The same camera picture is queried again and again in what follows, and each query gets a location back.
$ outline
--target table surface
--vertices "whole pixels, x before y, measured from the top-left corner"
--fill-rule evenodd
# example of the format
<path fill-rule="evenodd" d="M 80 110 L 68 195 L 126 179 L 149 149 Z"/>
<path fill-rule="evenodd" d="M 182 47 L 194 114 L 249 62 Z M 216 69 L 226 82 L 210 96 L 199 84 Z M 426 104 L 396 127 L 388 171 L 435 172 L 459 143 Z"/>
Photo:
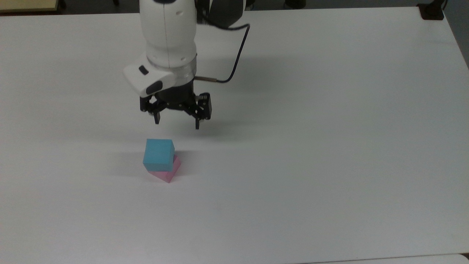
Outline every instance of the table surface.
<path fill-rule="evenodd" d="M 1 0 L 0 12 L 54 11 L 58 0 Z"/>
<path fill-rule="evenodd" d="M 293 264 L 469 251 L 469 71 L 417 8 L 246 12 L 194 129 L 139 111 L 138 14 L 0 17 L 0 259 Z M 198 75 L 243 32 L 197 28 Z M 167 184 L 145 140 L 174 140 Z"/>
<path fill-rule="evenodd" d="M 468 264 L 462 255 L 412 256 L 338 262 L 337 264 Z"/>

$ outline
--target block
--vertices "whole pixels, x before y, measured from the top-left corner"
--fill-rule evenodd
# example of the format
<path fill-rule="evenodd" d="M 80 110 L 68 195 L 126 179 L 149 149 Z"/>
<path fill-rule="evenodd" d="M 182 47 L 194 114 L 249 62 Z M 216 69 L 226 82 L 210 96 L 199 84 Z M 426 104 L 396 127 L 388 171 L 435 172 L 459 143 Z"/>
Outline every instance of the block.
<path fill-rule="evenodd" d="M 174 145 L 172 140 L 147 139 L 144 166 L 147 171 L 173 171 Z"/>
<path fill-rule="evenodd" d="M 173 171 L 149 171 L 149 173 L 169 183 L 173 179 L 180 165 L 181 161 L 179 160 L 179 157 L 174 155 Z"/>

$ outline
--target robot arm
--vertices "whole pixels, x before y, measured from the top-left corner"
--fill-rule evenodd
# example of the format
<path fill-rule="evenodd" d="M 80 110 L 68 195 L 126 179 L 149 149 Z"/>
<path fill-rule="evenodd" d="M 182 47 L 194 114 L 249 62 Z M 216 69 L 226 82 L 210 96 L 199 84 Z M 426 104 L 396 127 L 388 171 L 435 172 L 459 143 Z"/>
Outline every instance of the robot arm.
<path fill-rule="evenodd" d="M 196 119 L 196 129 L 201 120 L 210 119 L 210 95 L 194 94 L 196 23 L 209 19 L 229 26 L 241 17 L 244 5 L 245 0 L 199 0 L 197 17 L 193 0 L 140 0 L 145 53 L 124 69 L 124 76 L 140 96 L 141 111 L 153 115 L 157 124 L 166 108 L 185 111 Z M 156 102 L 150 103 L 153 96 Z"/>

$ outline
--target cable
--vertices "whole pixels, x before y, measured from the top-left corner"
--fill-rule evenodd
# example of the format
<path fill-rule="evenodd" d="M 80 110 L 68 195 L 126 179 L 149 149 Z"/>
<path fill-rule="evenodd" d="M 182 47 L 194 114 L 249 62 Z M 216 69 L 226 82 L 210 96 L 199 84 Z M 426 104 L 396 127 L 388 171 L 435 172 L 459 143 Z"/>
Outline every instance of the cable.
<path fill-rule="evenodd" d="M 200 80 L 200 81 L 207 81 L 207 82 L 217 82 L 217 83 L 227 83 L 231 80 L 231 78 L 233 78 L 233 75 L 235 75 L 235 71 L 236 71 L 236 67 L 238 66 L 238 61 L 239 61 L 239 57 L 241 56 L 241 51 L 242 51 L 242 48 L 244 47 L 244 42 L 246 41 L 246 38 L 248 37 L 248 33 L 249 33 L 249 28 L 251 28 L 251 25 L 250 24 L 244 24 L 242 26 L 239 26 L 239 27 L 235 27 L 235 28 L 230 28 L 230 27 L 225 27 L 225 26 L 222 26 L 222 25 L 219 25 L 217 23 L 215 23 L 214 21 L 210 20 L 206 15 L 203 14 L 203 12 L 200 10 L 200 8 L 197 6 L 197 0 L 195 0 L 195 5 L 196 5 L 196 10 L 197 10 L 197 13 L 203 18 L 205 19 L 208 24 L 214 26 L 214 27 L 217 27 L 219 29 L 223 29 L 223 30 L 228 30 L 228 31 L 237 31 L 237 30 L 241 30 L 243 28 L 246 29 L 246 32 L 244 33 L 244 37 L 242 38 L 242 42 L 241 42 L 241 46 L 239 48 L 239 51 L 238 51 L 238 55 L 236 57 L 236 61 L 234 62 L 234 66 L 233 66 L 233 70 L 231 71 L 231 75 L 228 79 L 226 80 L 218 80 L 216 78 L 210 78 L 210 77 L 200 77 L 200 76 L 196 76 L 194 79 L 195 80 Z"/>

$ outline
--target pink block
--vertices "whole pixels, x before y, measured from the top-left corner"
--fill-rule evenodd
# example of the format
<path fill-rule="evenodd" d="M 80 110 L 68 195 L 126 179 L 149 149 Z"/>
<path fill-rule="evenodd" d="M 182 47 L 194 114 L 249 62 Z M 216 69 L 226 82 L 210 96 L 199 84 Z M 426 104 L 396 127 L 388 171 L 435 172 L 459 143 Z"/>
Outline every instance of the pink block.
<path fill-rule="evenodd" d="M 179 160 L 179 157 L 174 155 L 173 171 L 149 171 L 149 173 L 169 183 L 173 179 L 180 165 L 181 165 L 181 161 Z"/>

